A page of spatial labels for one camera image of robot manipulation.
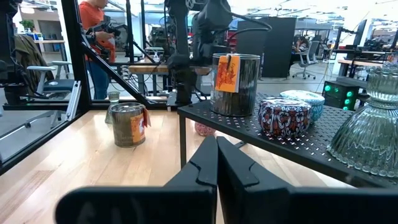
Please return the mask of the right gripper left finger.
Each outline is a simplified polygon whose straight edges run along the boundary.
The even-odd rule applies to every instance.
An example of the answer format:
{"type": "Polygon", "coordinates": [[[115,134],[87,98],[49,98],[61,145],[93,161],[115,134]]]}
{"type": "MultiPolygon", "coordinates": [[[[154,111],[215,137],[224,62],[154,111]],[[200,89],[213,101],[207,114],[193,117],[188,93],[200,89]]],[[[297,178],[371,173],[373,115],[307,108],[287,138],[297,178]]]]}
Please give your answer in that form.
{"type": "Polygon", "coordinates": [[[208,136],[162,187],[82,187],[64,195],[56,223],[215,223],[217,140],[208,136]]]}

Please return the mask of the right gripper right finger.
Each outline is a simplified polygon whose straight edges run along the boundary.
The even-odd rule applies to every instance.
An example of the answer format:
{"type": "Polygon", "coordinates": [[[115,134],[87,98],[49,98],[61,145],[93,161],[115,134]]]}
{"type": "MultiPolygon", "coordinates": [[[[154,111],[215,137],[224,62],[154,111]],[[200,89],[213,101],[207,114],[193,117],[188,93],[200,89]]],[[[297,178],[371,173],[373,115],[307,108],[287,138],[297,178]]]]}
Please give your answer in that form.
{"type": "Polygon", "coordinates": [[[294,187],[218,137],[225,223],[397,223],[397,191],[294,187]]]}

